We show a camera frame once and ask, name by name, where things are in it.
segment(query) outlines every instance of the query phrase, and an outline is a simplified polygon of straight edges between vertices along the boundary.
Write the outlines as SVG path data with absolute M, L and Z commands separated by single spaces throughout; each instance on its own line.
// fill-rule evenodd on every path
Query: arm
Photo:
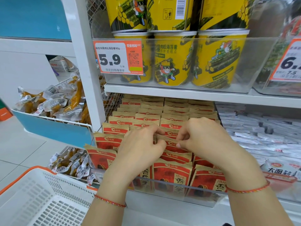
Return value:
M 221 168 L 227 186 L 233 190 L 252 190 L 266 184 L 255 158 L 214 121 L 191 118 L 179 130 L 177 140 L 177 147 L 186 148 Z M 248 194 L 228 191 L 228 196 L 236 226 L 293 226 L 270 187 Z
M 139 173 L 151 166 L 163 153 L 166 143 L 153 144 L 155 133 L 164 135 L 157 125 L 137 128 L 125 134 L 117 157 L 106 170 L 97 195 L 124 205 L 126 191 Z M 94 198 L 82 226 L 120 226 L 124 208 Z

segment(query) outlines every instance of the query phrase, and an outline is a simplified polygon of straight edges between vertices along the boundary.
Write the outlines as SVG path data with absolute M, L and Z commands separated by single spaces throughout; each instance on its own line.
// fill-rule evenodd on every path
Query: person's right hand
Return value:
M 187 149 L 224 171 L 233 164 L 253 160 L 221 125 L 205 117 L 190 118 L 179 130 L 176 140 L 178 148 Z

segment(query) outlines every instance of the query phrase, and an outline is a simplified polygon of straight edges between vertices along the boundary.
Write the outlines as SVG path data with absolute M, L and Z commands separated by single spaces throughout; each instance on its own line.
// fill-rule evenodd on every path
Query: braided bracelet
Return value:
M 122 207 L 122 208 L 125 208 L 125 207 L 126 207 L 126 205 L 121 205 L 121 204 L 115 203 L 115 202 L 110 201 L 110 200 L 108 200 L 108 199 L 102 198 L 102 197 L 98 196 L 97 194 L 95 194 L 94 197 L 96 197 L 96 198 L 98 198 L 98 199 L 100 199 L 100 200 L 102 200 L 102 201 L 105 201 L 105 202 L 107 202 L 107 203 L 109 203 L 109 204 L 116 205 L 116 206 L 118 206 L 118 207 Z
M 234 192 L 234 193 L 248 194 L 248 193 L 255 193 L 255 192 L 261 191 L 261 190 L 267 188 L 269 185 L 270 185 L 270 181 L 267 180 L 267 183 L 266 183 L 264 186 L 262 186 L 262 187 L 260 187 L 260 188 L 257 188 L 257 189 L 253 189 L 253 190 L 239 191 L 239 190 L 233 190 L 233 189 L 230 189 L 227 185 L 226 185 L 226 187 L 227 187 L 227 190 L 230 190 L 231 192 Z

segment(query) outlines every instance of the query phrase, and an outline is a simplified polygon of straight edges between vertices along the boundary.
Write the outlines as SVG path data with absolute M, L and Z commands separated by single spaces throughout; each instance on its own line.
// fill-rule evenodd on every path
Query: orange price tag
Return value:
M 301 38 L 293 39 L 288 45 L 288 48 L 270 76 L 270 81 L 301 81 Z
M 101 73 L 143 75 L 141 40 L 93 41 Z

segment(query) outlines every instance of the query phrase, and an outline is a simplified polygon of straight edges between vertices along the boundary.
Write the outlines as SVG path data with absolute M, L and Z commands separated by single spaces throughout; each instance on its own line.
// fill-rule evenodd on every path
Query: perforated basket bottom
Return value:
M 28 226 L 80 226 L 87 211 L 82 205 L 54 196 Z

